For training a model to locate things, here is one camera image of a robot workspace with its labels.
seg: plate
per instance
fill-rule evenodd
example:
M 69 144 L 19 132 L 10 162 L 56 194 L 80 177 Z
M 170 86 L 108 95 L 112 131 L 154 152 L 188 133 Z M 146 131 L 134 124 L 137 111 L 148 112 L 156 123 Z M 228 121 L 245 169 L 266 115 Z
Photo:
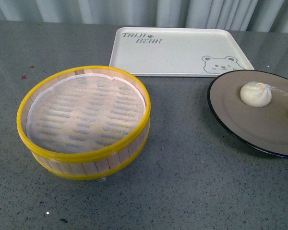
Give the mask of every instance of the plate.
M 267 106 L 255 108 L 241 100 L 240 90 L 250 81 L 269 86 L 272 100 Z M 288 79 L 255 70 L 232 71 L 213 80 L 207 97 L 215 118 L 235 137 L 263 152 L 288 157 Z
M 109 65 L 135 76 L 166 77 L 254 69 L 229 32 L 187 28 L 120 28 Z

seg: bamboo steamer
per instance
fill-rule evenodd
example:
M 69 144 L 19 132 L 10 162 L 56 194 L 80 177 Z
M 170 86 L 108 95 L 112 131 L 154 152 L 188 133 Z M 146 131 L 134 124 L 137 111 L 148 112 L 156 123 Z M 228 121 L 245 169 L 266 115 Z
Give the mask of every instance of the bamboo steamer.
M 47 149 L 32 141 L 32 139 L 28 137 L 29 133 L 27 129 L 30 127 L 28 126 L 28 115 L 30 115 L 33 105 L 37 102 L 40 95 L 52 88 L 54 85 L 68 81 L 70 78 L 77 78 L 78 76 L 88 74 L 102 75 L 111 80 L 118 79 L 119 81 L 127 82 L 139 93 L 139 96 L 143 99 L 144 112 L 139 118 L 140 120 L 137 125 L 129 130 L 122 138 L 115 137 L 116 140 L 108 146 L 101 146 L 97 149 L 85 152 L 74 151 L 72 153 L 67 153 Z M 130 73 L 107 66 L 77 67 L 48 77 L 35 86 L 25 96 L 17 112 L 17 130 L 21 140 L 30 149 L 35 159 L 47 170 L 57 176 L 67 179 L 92 180 L 109 176 L 121 170 L 140 154 L 148 138 L 150 110 L 151 103 L 146 88 Z M 94 124 L 88 126 L 88 132 L 90 131 L 89 127 L 94 127 Z M 119 130 L 122 127 L 124 128 L 125 126 L 119 125 L 115 128 L 116 130 Z

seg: white tray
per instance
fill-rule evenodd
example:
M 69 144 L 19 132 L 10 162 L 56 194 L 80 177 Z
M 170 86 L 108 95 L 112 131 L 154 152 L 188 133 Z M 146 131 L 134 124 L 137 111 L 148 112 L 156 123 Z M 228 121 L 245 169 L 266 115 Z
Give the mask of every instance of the white tray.
M 229 32 L 185 28 L 118 29 L 110 66 L 135 76 L 167 77 L 216 77 L 236 69 L 254 70 Z

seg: speckled gray surface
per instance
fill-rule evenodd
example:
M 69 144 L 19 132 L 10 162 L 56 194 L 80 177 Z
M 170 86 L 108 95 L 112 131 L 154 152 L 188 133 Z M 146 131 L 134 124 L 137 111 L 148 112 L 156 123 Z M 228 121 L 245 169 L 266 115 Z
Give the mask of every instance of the speckled gray surface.
M 0 22 L 0 230 L 288 230 L 288 159 L 216 121 L 212 79 L 140 78 L 152 101 L 147 145 L 104 181 L 70 181 L 37 163 L 16 130 L 21 100 L 61 70 L 108 65 L 118 28 Z M 231 33 L 255 69 L 288 78 L 288 34 Z

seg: bear illustration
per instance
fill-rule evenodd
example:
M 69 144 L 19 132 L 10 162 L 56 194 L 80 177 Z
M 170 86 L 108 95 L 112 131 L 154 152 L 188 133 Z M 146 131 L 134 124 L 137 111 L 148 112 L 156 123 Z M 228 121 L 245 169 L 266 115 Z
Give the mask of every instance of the bear illustration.
M 222 74 L 237 69 L 244 69 L 238 64 L 238 60 L 231 56 L 225 58 L 203 56 L 202 60 L 205 62 L 204 70 L 207 73 Z

